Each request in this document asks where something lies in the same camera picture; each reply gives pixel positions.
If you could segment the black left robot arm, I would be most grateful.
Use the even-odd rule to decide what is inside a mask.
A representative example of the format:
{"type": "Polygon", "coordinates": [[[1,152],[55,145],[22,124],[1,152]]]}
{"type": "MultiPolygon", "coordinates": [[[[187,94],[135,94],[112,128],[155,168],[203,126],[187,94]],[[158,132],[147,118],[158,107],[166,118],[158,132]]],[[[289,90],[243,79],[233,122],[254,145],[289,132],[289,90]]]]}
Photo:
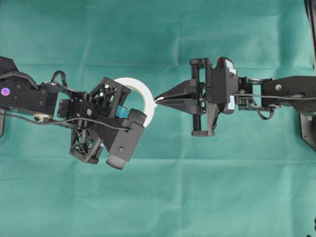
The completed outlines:
{"type": "Polygon", "coordinates": [[[116,115],[130,89],[104,78],[91,92],[68,88],[66,75],[56,71],[50,82],[37,85],[10,58],[0,59],[0,125],[5,112],[34,117],[36,124],[71,129],[69,153],[84,163],[97,164],[103,149],[107,163],[121,169],[129,161],[131,122],[116,115]]]}

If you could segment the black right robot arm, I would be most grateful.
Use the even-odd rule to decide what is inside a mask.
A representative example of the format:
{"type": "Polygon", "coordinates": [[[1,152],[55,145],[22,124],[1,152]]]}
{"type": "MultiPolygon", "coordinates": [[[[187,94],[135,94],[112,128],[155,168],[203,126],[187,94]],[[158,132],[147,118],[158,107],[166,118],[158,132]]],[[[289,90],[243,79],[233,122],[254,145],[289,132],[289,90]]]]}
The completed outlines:
{"type": "Polygon", "coordinates": [[[193,115],[195,137],[213,136],[218,116],[232,114],[235,107],[256,111],[263,120],[281,106],[306,116],[316,113],[315,77],[239,77],[227,57],[218,58],[216,67],[208,58],[192,59],[190,65],[192,78],[158,95],[155,103],[193,115]]]}

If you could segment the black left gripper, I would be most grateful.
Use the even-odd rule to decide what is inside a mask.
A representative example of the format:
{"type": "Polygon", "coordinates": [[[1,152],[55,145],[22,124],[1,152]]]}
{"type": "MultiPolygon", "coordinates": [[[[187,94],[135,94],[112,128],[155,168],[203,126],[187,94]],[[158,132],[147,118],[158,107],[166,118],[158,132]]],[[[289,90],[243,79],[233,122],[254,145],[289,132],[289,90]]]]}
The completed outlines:
{"type": "Polygon", "coordinates": [[[121,119],[129,109],[122,106],[131,93],[128,87],[104,78],[91,92],[68,92],[68,99],[59,102],[57,116],[71,119],[73,125],[70,154],[84,163],[97,164],[105,144],[102,132],[116,135],[122,128],[121,119]]]}

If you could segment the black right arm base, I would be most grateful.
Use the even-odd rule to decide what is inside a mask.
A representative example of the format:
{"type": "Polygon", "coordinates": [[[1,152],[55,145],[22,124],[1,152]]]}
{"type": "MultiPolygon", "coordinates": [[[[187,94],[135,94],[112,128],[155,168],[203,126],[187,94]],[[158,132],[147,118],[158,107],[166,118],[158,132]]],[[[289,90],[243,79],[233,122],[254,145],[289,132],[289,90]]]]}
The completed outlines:
{"type": "Polygon", "coordinates": [[[316,149],[316,100],[307,100],[304,111],[300,113],[302,139],[314,150],[316,149]]]}

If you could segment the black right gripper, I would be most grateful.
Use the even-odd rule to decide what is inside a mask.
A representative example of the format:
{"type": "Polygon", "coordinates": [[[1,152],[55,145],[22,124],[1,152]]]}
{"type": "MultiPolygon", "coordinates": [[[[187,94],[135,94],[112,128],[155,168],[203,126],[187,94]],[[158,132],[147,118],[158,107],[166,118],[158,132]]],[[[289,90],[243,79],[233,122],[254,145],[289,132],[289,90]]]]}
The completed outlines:
{"type": "Polygon", "coordinates": [[[193,115],[195,137],[214,136],[219,115],[219,107],[211,102],[212,64],[208,58],[190,60],[192,79],[186,80],[172,89],[155,97],[158,105],[174,108],[193,115]],[[184,99],[194,95],[195,99],[184,99]],[[202,130],[201,116],[207,115],[207,130],[202,130]]]}

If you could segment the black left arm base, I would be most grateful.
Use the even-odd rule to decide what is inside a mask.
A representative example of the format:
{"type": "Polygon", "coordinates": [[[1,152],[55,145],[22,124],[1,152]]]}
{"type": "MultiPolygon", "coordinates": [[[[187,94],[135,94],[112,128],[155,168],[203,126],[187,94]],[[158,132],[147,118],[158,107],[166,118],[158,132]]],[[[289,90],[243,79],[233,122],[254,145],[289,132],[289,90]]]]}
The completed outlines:
{"type": "Polygon", "coordinates": [[[5,122],[4,114],[5,114],[5,111],[3,109],[0,109],[0,137],[2,137],[4,134],[4,122],[5,122]]]}

